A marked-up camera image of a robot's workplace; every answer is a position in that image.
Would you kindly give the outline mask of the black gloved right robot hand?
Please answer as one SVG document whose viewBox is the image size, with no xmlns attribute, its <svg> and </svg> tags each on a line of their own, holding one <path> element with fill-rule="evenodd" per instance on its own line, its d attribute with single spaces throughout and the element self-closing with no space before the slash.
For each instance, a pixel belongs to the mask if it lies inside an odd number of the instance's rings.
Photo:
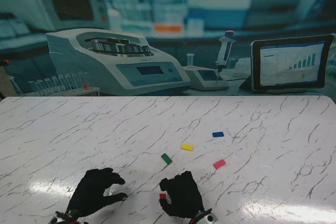
<svg viewBox="0 0 336 224">
<path fill-rule="evenodd" d="M 171 179 L 160 182 L 161 191 L 166 191 L 166 198 L 159 200 L 162 209 L 171 217 L 193 219 L 199 212 L 204 212 L 203 200 L 192 173 L 185 171 Z"/>
</svg>

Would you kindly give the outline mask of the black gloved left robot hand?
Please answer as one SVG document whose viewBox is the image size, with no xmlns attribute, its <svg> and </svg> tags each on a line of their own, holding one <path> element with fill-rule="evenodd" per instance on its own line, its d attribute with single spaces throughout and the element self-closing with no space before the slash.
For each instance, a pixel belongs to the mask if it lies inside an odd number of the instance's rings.
<svg viewBox="0 0 336 224">
<path fill-rule="evenodd" d="M 105 196 L 104 192 L 112 185 L 123 185 L 125 180 L 112 168 L 90 169 L 77 185 L 66 209 L 66 214 L 73 218 L 89 216 L 98 210 L 124 201 L 125 193 Z"/>
</svg>

